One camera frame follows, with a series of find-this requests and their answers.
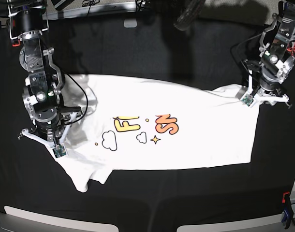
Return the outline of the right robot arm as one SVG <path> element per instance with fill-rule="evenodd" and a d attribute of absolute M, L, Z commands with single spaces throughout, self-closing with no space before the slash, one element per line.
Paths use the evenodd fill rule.
<path fill-rule="evenodd" d="M 54 48 L 44 44 L 42 36 L 49 29 L 45 0 L 8 0 L 9 36 L 22 45 L 21 67 L 27 71 L 25 108 L 35 128 L 31 133 L 49 142 L 62 137 L 70 121 L 71 107 L 64 106 L 62 88 L 65 77 L 53 61 Z"/>

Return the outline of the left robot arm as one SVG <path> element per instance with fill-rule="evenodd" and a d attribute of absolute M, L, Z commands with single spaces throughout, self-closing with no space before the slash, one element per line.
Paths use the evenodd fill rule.
<path fill-rule="evenodd" d="M 259 39 L 260 60 L 245 60 L 249 71 L 248 94 L 272 93 L 278 95 L 295 61 L 295 4 L 279 1 L 279 12 L 273 22 L 263 30 Z"/>

